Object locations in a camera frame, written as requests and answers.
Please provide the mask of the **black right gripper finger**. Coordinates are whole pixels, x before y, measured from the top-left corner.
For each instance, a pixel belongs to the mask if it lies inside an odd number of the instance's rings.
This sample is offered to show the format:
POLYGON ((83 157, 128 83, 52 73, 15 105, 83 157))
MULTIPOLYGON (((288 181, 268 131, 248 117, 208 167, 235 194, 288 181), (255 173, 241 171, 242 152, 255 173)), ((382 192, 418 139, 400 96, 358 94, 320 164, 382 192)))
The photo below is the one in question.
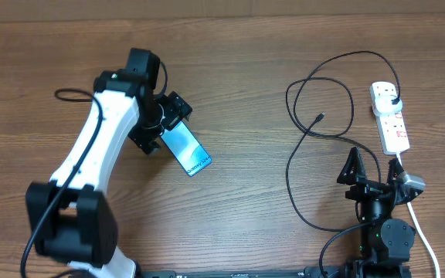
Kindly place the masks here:
POLYGON ((389 161, 389 169, 387 176, 387 183, 392 184, 395 182, 397 177, 404 172, 404 168, 399 162, 398 158, 393 158, 389 161))
POLYGON ((344 185, 357 185, 366 181, 366 171, 360 150, 352 147, 345 165, 337 177, 337 183, 344 185))

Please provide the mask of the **Samsung Galaxy smartphone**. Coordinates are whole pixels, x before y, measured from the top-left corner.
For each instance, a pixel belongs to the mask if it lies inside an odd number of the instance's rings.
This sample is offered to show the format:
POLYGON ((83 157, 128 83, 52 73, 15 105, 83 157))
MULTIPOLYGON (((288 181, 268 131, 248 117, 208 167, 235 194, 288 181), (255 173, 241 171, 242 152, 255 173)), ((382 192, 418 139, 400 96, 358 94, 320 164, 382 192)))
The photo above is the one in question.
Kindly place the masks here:
POLYGON ((165 131, 161 139, 189 177, 196 175, 212 162, 209 153, 183 121, 171 131, 165 131))

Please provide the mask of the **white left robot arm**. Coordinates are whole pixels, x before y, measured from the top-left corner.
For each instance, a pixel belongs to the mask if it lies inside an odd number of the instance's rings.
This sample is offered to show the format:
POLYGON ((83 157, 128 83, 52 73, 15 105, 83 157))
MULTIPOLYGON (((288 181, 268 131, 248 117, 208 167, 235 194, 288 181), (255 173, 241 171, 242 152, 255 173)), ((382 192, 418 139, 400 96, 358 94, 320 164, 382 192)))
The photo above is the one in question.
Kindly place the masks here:
POLYGON ((65 161, 47 182, 33 182, 25 194, 31 236, 29 254, 65 263, 81 277, 139 277, 140 265, 119 248, 118 227, 107 203, 110 175, 126 140, 145 154, 166 146, 188 175, 211 162, 187 128, 192 108, 175 92, 158 90, 165 64, 153 52, 133 48, 126 66, 102 72, 91 91, 61 88, 57 99, 90 103, 90 113, 65 161))

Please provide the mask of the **white power extension strip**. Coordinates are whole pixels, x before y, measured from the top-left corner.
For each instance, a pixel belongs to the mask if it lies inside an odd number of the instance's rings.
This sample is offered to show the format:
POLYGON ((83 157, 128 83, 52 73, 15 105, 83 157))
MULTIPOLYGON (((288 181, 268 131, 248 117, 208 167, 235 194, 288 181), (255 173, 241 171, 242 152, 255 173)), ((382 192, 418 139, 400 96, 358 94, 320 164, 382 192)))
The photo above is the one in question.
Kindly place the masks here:
MULTIPOLYGON (((370 86, 369 91, 372 101, 375 95, 398 97, 395 85, 385 81, 374 82, 370 86)), ((386 117, 377 117, 375 115, 375 118, 384 154, 396 155, 410 148, 406 125, 401 111, 386 117)))

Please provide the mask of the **white charger adapter plug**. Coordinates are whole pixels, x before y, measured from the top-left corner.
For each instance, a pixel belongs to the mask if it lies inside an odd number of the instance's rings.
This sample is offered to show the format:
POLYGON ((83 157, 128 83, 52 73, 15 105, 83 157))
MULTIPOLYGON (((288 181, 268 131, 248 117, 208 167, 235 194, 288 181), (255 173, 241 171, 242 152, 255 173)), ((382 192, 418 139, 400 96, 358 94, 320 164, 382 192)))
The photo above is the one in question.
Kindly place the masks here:
POLYGON ((375 95, 372 101, 372 110, 377 117, 398 113, 402 108, 403 102, 394 96, 375 95))

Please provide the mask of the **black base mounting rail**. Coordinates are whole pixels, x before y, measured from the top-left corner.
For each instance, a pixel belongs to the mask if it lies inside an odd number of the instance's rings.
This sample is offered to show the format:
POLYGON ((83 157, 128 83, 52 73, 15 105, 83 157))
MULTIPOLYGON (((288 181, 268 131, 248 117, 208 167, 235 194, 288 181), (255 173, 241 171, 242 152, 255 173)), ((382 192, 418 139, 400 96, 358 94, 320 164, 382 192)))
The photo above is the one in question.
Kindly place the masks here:
POLYGON ((174 270, 146 271, 138 275, 141 278, 321 278, 318 266, 307 266, 302 270, 240 270, 175 272, 174 270))

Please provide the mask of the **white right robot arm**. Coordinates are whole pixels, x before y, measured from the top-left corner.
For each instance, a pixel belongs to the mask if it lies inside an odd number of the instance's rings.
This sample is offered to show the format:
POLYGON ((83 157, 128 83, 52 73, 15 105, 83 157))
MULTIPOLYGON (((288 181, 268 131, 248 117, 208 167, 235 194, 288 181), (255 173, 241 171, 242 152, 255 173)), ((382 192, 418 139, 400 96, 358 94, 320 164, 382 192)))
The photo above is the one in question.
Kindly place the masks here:
POLYGON ((424 180, 410 175, 397 158, 389 161, 385 183, 367 179, 360 150, 349 152, 337 183, 350 187, 347 199, 360 206, 360 254, 341 266, 340 277, 410 277, 403 264, 409 261, 416 229, 401 219, 394 219, 397 205, 411 202, 424 188, 424 180))

